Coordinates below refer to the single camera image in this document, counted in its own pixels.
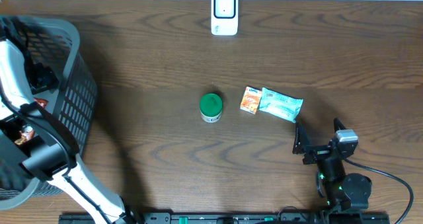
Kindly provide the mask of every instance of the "black square outline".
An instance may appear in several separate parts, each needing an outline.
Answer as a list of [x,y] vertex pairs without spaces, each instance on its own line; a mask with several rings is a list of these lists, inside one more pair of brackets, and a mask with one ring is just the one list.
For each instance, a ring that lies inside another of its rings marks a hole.
[[233,16],[232,17],[218,17],[216,16],[216,0],[213,0],[213,15],[217,19],[233,19],[237,14],[237,0],[233,0]]

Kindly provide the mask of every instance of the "small white jar with green lid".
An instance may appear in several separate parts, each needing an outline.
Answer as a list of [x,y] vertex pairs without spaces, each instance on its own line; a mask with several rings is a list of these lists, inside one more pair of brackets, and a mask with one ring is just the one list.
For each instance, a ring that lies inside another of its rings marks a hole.
[[200,101],[201,118],[209,123],[219,121],[222,116],[223,102],[217,94],[206,94]]

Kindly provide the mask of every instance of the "blue packet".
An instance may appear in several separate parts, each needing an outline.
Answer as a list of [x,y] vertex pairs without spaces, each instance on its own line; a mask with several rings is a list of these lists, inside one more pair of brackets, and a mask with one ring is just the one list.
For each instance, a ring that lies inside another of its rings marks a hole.
[[263,88],[262,100],[258,109],[295,123],[295,118],[299,114],[301,105],[303,105],[302,99],[291,98]]

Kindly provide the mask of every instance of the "gray basket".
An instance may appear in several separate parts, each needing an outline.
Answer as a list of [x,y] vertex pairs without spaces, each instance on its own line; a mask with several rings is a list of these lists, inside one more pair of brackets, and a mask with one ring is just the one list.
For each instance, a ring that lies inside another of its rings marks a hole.
[[[79,49],[79,33],[70,23],[58,19],[40,19],[19,16],[23,40],[28,36],[28,49],[34,63],[41,62],[52,68],[58,77],[59,88],[34,95],[48,101],[46,110],[52,113],[72,132],[81,155],[88,138],[97,100],[97,85],[85,65]],[[15,197],[30,180],[19,177],[0,159],[0,200]],[[51,196],[62,191],[47,182],[41,183],[34,196]]]

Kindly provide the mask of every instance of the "wood grain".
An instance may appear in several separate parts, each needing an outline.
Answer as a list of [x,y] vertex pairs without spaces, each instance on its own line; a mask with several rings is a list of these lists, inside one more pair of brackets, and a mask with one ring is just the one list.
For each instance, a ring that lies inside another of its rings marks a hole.
[[[294,124],[239,110],[245,86],[304,98],[299,119],[324,144],[341,118],[360,137],[352,160],[405,179],[423,222],[423,3],[242,0],[239,32],[210,33],[208,0],[4,0],[0,13],[61,18],[99,87],[85,162],[140,209],[278,211],[324,205],[315,166],[292,155]],[[216,124],[200,118],[223,94]],[[394,222],[408,192],[373,181],[370,210]],[[0,223],[56,223],[83,211],[66,195],[33,198]]]

